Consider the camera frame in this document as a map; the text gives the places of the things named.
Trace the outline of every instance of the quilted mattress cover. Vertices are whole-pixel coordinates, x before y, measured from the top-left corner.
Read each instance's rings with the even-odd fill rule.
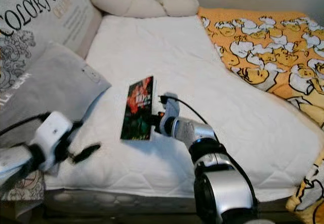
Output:
[[[193,198],[193,165],[183,143],[155,132],[150,141],[119,139],[128,87],[151,75],[158,95],[177,93],[210,123],[260,201],[291,195],[324,142],[319,127],[290,104],[231,74],[196,16],[105,16],[87,63],[112,87],[92,105],[70,151],[102,146],[77,165],[63,162],[57,176],[46,175],[47,190]],[[153,112],[159,110],[155,97]],[[180,115],[198,120],[182,106]]]

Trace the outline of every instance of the bed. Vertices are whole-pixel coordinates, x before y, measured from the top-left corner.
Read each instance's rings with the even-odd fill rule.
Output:
[[[63,162],[57,177],[45,176],[51,209],[101,214],[194,210],[194,175],[184,144],[156,133],[149,142],[119,139],[128,86],[149,75],[156,77],[157,94],[175,92],[206,117],[246,170],[261,202],[292,195],[322,147],[324,134],[310,119],[225,68],[197,16],[105,16],[86,61],[112,87],[92,105],[70,150],[98,141],[102,147],[77,165]],[[157,100],[154,113],[162,110]],[[184,108],[181,116],[195,119]]]

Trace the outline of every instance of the quilted fabric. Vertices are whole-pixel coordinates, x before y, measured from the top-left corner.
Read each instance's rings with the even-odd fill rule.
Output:
[[[183,143],[154,132],[151,141],[119,139],[128,87],[151,75],[157,94],[177,93],[211,124],[260,201],[290,196],[324,142],[324,133],[296,108],[229,72],[198,17],[106,16],[87,63],[112,87],[93,105],[70,151],[98,141],[102,147],[77,165],[62,163],[56,177],[46,176],[48,190],[193,198],[193,166]],[[153,111],[159,110],[156,97]],[[184,107],[180,114],[198,120]]]

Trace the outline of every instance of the dark book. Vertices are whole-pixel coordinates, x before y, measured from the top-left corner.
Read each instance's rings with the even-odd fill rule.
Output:
[[[121,139],[149,140],[151,126],[144,118],[152,114],[153,76],[130,86]]]

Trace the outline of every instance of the pillow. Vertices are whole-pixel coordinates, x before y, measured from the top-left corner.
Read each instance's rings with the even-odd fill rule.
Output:
[[[45,52],[16,83],[1,94],[0,131],[46,111],[81,120],[90,104],[111,85],[71,50],[48,43]],[[32,140],[39,121],[0,136],[1,147]]]
[[[198,12],[198,0],[91,0],[99,9],[118,16],[150,18],[190,16]]]
[[[45,41],[85,58],[101,19],[90,0],[0,0],[0,90],[39,58]]]

